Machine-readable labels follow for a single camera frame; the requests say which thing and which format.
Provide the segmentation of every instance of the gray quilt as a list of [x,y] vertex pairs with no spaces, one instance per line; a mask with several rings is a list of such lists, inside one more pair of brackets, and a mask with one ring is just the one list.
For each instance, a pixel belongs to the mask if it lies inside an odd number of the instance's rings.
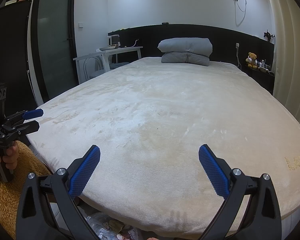
[[212,44],[207,38],[173,38],[159,43],[161,52],[190,52],[209,57],[212,53]]
[[191,63],[209,66],[209,58],[190,52],[167,52],[161,58],[161,63]]

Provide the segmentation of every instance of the nightstand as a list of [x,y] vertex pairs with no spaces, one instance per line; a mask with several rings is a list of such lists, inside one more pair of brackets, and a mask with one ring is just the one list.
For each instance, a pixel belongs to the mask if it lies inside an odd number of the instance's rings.
[[245,72],[249,77],[253,78],[260,86],[273,94],[274,75],[269,72],[261,72],[259,69],[249,68],[243,65],[241,71]]

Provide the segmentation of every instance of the black door frame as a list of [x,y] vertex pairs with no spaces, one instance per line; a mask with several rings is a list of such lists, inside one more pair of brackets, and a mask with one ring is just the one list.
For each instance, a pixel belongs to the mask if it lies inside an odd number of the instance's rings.
[[[31,50],[32,50],[32,58],[34,64],[34,72],[37,78],[39,90],[42,96],[43,102],[47,102],[50,100],[47,88],[44,82],[41,62],[40,62],[40,55],[39,55],[39,45],[38,45],[38,10],[39,10],[39,1],[40,0],[33,0],[32,4],[32,14],[31,14]],[[74,0],[68,0],[68,41],[69,41],[69,48],[71,53],[71,61],[72,61],[72,68],[76,76],[76,83],[79,85],[78,73],[77,73],[77,66],[75,61],[72,59],[77,57],[77,49],[75,45],[75,36],[74,36]]]

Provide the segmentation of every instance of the door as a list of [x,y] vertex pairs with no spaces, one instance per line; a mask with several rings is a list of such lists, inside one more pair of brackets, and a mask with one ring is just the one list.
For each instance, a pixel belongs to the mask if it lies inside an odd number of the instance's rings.
[[35,75],[44,102],[79,84],[73,58],[74,0],[34,0],[31,48]]

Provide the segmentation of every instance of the curtain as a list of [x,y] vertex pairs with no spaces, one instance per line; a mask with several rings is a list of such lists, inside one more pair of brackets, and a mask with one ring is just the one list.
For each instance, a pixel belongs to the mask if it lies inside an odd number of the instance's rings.
[[300,8],[294,0],[270,0],[276,27],[274,97],[300,123]]

